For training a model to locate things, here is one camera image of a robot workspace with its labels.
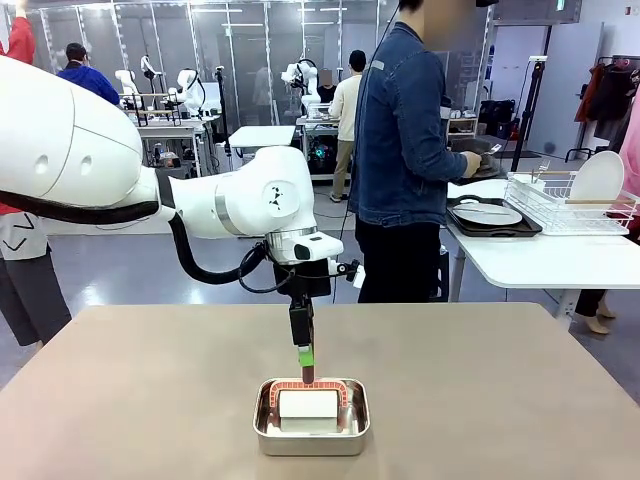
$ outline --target blue denim jacket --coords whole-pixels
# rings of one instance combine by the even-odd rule
[[[361,220],[444,224],[447,182],[467,168],[446,149],[445,99],[442,63],[396,23],[360,82],[349,209]]]

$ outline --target jacket sleeve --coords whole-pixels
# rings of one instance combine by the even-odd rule
[[[342,107],[344,106],[344,85],[342,82],[336,87],[335,95],[333,96],[333,102],[329,107],[329,116],[332,118],[340,118],[342,116]]]
[[[116,89],[113,88],[111,82],[98,70],[95,70],[95,73],[96,82],[98,83],[98,88],[100,90],[100,96],[113,105],[120,105],[120,95],[118,95]]]
[[[388,82],[407,168],[429,181],[462,177],[467,159],[449,152],[442,136],[445,79],[440,60],[429,52],[418,53],[402,63]]]
[[[17,17],[9,34],[9,49],[7,57],[19,60],[29,65],[33,64],[36,42],[31,30],[31,23],[26,18]]]

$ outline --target person in blue jacket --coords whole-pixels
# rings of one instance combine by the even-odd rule
[[[425,303],[438,290],[447,183],[480,166],[447,150],[445,71],[433,53],[497,0],[399,0],[360,82],[349,209],[366,277],[360,303]]]
[[[113,105],[120,104],[120,97],[109,80],[89,66],[87,50],[79,43],[70,43],[66,49],[67,66],[58,76],[86,88]]]

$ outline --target person in white shirt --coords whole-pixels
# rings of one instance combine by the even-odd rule
[[[351,77],[338,84],[336,93],[329,108],[329,115],[340,119],[338,126],[338,154],[336,156],[336,171],[333,174],[333,189],[331,200],[342,201],[344,180],[349,168],[349,160],[353,152],[353,128],[356,123],[356,105],[358,103],[358,89],[362,72],[367,64],[367,56],[362,50],[354,50],[349,56]]]

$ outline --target floor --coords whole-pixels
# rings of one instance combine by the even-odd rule
[[[536,167],[544,159],[524,159],[520,170]],[[579,168],[574,162],[571,168]],[[553,159],[551,169],[565,169],[564,163]],[[316,214],[320,228],[328,234],[340,235],[345,205],[334,204],[328,198],[328,187],[316,188]],[[255,295],[238,283],[208,286],[191,280],[182,271],[169,235],[163,225],[122,226],[122,230],[88,231],[56,222],[48,223],[52,236],[53,256],[63,294],[72,314],[89,305],[105,304],[212,304],[212,303],[285,303],[277,293]],[[361,260],[353,235],[353,218],[347,216],[342,259]],[[453,239],[442,233],[443,244],[455,251]],[[233,268],[253,245],[251,239],[192,240],[196,260],[207,269]],[[467,263],[461,291],[465,302],[535,302],[552,311],[556,305],[554,292],[540,290],[509,290],[488,284],[481,274]],[[273,284],[270,267],[265,263],[247,278],[253,287]],[[338,280],[336,303],[355,303],[358,291],[345,280]],[[571,333],[640,403],[640,316],[637,305],[640,294],[635,291],[614,291],[609,297],[612,310],[619,318],[611,325],[612,333],[600,337],[589,333],[584,325],[574,324]],[[316,300],[317,305],[331,303],[331,297]],[[19,347],[5,322],[0,322],[0,388],[29,360],[32,348]]]

